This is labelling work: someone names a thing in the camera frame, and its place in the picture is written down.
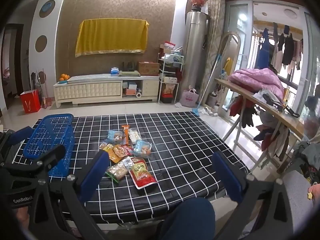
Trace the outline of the person left hand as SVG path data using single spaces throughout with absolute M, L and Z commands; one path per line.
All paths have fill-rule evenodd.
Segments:
M 29 226 L 29 213 L 28 213 L 28 207 L 20 207 L 17 209 L 13 209 L 14 214 L 16 215 L 16 218 L 18 219 L 18 221 L 21 223 L 21 225 L 24 228 L 28 228 Z

